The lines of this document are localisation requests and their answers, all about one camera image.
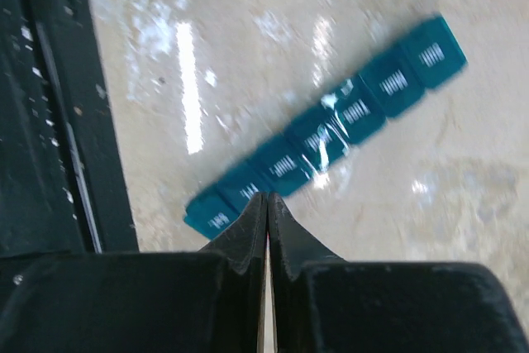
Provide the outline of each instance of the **row of teal blocks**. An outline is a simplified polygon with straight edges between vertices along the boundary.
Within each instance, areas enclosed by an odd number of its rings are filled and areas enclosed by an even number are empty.
[[[294,193],[465,65],[445,19],[429,18],[202,191],[188,205],[186,223],[215,238],[254,193]]]

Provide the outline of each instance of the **teal cube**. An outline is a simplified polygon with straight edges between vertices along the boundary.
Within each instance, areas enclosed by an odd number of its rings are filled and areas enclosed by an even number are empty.
[[[398,47],[372,60],[360,77],[387,117],[401,115],[425,93]]]
[[[386,116],[359,76],[347,79],[322,98],[322,106],[331,112],[341,135],[358,145],[380,130]]]
[[[347,142],[332,121],[332,115],[321,105],[294,119],[285,129],[284,136],[301,151],[313,173],[326,171],[349,151]]]
[[[243,161],[217,182],[217,190],[239,215],[255,193],[271,192],[272,188]]]
[[[426,88],[438,88],[467,64],[443,17],[423,22],[400,40],[407,61]]]
[[[185,223],[208,239],[214,239],[237,218],[237,213],[211,187],[199,194],[186,209]]]
[[[248,163],[258,170],[275,192],[284,197],[301,188],[312,177],[298,152],[281,135],[263,144]]]

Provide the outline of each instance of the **stained surface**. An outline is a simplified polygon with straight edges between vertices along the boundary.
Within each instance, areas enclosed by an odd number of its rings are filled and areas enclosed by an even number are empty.
[[[440,11],[469,68],[287,200],[348,260],[473,260],[529,327],[527,0],[91,0],[142,250],[187,201]]]

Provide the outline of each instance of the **teal block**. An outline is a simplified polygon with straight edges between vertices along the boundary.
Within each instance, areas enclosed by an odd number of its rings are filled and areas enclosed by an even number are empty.
[[[359,76],[347,79],[322,98],[322,106],[331,112],[341,135],[358,145],[380,130],[386,116]]]
[[[215,188],[206,189],[193,199],[186,213],[185,223],[208,239],[217,237],[238,218]]]
[[[248,163],[283,197],[301,188],[312,177],[310,169],[284,136],[275,136],[263,144]]]
[[[246,161],[243,161],[217,182],[217,190],[241,214],[254,193],[271,192],[272,188]]]
[[[332,121],[332,115],[321,105],[308,109],[294,119],[285,129],[284,136],[301,151],[313,173],[326,171],[349,151],[347,143]]]
[[[400,40],[408,63],[426,88],[438,88],[460,72],[467,60],[443,17],[423,22]]]
[[[387,117],[401,115],[425,93],[398,47],[372,60],[360,77]]]

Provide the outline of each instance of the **white label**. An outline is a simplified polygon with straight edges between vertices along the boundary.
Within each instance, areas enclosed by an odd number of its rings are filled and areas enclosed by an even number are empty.
[[[437,43],[434,43],[419,55],[419,59],[424,65],[431,68],[435,64],[439,64],[444,60],[445,54],[443,53],[443,50],[441,50],[441,47]]]
[[[317,152],[320,149],[320,142],[326,145],[332,141],[329,131],[325,129],[325,133],[321,134],[320,132],[315,132],[305,140],[305,145],[310,147],[312,150]]]
[[[270,173],[281,178],[289,171],[294,171],[297,167],[298,165],[296,165],[294,160],[290,159],[290,156],[286,155],[280,161],[278,161],[275,165],[270,167],[269,170],[270,170]]]
[[[230,223],[230,220],[228,219],[228,217],[225,214],[223,214],[222,212],[219,212],[207,224],[210,227],[215,227],[216,229],[221,229],[224,225],[227,225],[228,223]]]
[[[257,192],[259,192],[259,190],[253,184],[249,184],[248,186],[243,188],[241,191],[239,191],[241,196],[244,196],[248,200],[250,200],[252,198],[252,196],[254,195],[254,193],[257,193]]]
[[[370,113],[371,111],[365,106],[364,101],[359,99],[344,111],[344,117],[349,124],[353,124]]]
[[[407,80],[403,72],[399,69],[397,72],[389,76],[380,84],[381,89],[387,95],[394,95],[399,90],[404,90],[407,87]]]

